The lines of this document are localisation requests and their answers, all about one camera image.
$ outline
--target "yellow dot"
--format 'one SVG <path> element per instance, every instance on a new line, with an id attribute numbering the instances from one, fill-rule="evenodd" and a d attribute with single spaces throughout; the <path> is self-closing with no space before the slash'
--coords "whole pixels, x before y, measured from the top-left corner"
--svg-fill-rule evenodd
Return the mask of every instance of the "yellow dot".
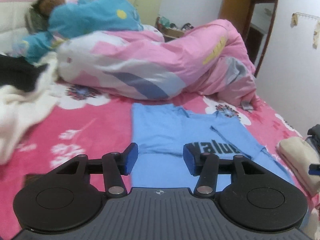
<path id="1" fill-rule="evenodd" d="M 127 18 L 127 14 L 123 10 L 117 10 L 117 16 L 123 20 Z"/>

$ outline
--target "cardboard box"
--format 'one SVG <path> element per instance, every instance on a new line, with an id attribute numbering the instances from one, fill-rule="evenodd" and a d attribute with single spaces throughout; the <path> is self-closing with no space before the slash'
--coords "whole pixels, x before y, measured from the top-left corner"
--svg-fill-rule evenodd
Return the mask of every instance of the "cardboard box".
<path id="1" fill-rule="evenodd" d="M 163 29 L 162 33 L 175 38 L 180 38 L 184 35 L 183 31 L 174 30 L 174 29 Z"/>

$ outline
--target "beige folded clothing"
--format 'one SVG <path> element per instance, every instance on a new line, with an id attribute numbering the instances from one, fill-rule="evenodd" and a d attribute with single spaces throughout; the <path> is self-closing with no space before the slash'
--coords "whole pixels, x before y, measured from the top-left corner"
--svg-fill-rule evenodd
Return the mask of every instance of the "beige folded clothing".
<path id="1" fill-rule="evenodd" d="M 291 137 L 280 141 L 278 150 L 305 189 L 312 196 L 318 194 L 320 176 L 309 175 L 310 164 L 320 163 L 318 153 L 300 137 Z"/>

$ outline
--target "door frame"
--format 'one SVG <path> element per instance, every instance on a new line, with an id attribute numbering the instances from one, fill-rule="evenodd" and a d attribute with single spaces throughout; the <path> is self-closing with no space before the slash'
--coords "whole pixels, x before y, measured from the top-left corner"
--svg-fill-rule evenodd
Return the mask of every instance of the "door frame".
<path id="1" fill-rule="evenodd" d="M 261 54 L 258 66 L 256 68 L 256 71 L 254 73 L 255 77 L 257 77 L 257 75 L 259 73 L 259 70 L 261 68 L 261 64 L 262 64 L 264 55 L 265 55 L 265 53 L 267 51 L 267 47 L 268 47 L 269 40 L 270 40 L 270 37 L 271 37 L 273 25 L 274 25 L 274 22 L 275 22 L 275 19 L 276 19 L 276 12 L 277 12 L 277 8 L 278 8 L 278 2 L 279 2 L 279 0 L 251 0 L 251 2 L 250 2 L 249 13 L 248 13 L 248 16 L 247 16 L 247 19 L 246 19 L 246 23 L 245 23 L 245 26 L 244 26 L 244 36 L 243 36 L 244 37 L 244 41 L 248 37 L 250 23 L 251 23 L 252 16 L 253 16 L 253 11 L 254 11 L 254 6 L 257 3 L 274 3 L 275 4 L 275 7 L 274 7 L 273 13 L 272 13 L 272 17 L 271 17 L 270 27 L 269 27 L 267 38 L 266 38 L 266 43 L 265 43 L 264 48 L 262 50 L 262 54 Z"/>

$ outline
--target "gray gripper base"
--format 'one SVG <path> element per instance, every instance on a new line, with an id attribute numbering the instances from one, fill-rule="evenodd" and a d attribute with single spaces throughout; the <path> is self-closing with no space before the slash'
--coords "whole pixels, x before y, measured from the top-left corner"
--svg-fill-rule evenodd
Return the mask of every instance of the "gray gripper base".
<path id="1" fill-rule="evenodd" d="M 213 201 L 193 197 L 187 188 L 133 188 L 107 201 L 90 223 L 60 235 L 24 230 L 16 240 L 307 240 L 297 229 L 278 234 L 244 230 L 223 217 Z"/>

